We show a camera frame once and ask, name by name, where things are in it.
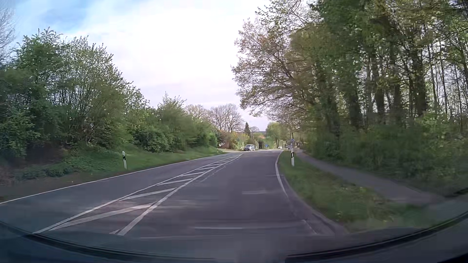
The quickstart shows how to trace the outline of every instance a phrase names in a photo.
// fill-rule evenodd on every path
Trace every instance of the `bare tree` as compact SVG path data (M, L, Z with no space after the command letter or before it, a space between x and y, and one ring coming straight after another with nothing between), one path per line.
M252 132L259 132L259 131L260 131L260 129L259 129L257 126L252 126L252 127L250 128L250 130L251 130Z
M185 107L185 110L189 115L192 115L192 119L194 120L208 120L208 115L209 115L209 110L203 108L202 105L197 104L197 105L187 105Z
M244 120L235 104L212 107L209 113L211 123L222 132L235 132L242 129Z
M224 132L226 131L226 121L225 121L225 105L220 105L216 107L211 107L209 112L209 120L218 130Z
M9 56L8 46L14 39L13 9L0 6L0 62Z
M244 119L235 104L226 105L226 124L228 132L238 132L243 128Z

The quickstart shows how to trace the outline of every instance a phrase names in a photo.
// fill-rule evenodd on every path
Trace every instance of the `sky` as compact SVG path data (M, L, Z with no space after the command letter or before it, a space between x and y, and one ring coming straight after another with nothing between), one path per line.
M88 36L114 54L124 77L157 106L164 93L205 108L239 105L231 66L243 21L267 0L7 0L16 42L50 27L67 38ZM268 119L240 110L264 131Z

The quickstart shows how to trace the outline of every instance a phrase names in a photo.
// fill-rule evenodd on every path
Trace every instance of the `windshield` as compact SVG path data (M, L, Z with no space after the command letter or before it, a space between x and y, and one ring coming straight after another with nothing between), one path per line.
M0 5L0 223L242 262L466 212L465 1L118 3Z

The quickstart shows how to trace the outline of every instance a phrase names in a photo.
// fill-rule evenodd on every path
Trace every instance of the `silver car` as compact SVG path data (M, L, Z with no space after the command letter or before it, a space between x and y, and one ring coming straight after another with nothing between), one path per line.
M255 151L255 145L253 145L253 144L247 144L247 145L244 147L244 151Z

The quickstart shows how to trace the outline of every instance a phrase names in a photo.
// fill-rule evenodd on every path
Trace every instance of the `grass verge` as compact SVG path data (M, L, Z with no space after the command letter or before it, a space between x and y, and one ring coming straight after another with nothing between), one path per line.
M374 191L348 183L330 173L283 152L278 165L290 186L311 207L329 219L344 225L350 232L389 226L425 227L427 222L421 208L397 204Z
M124 169L121 151L125 151L127 170ZM151 153L130 144L118 151L98 147L79 148L69 152L59 163L35 165L15 171L13 183L0 186L0 202L218 154L224 152L214 147L200 147L177 153Z

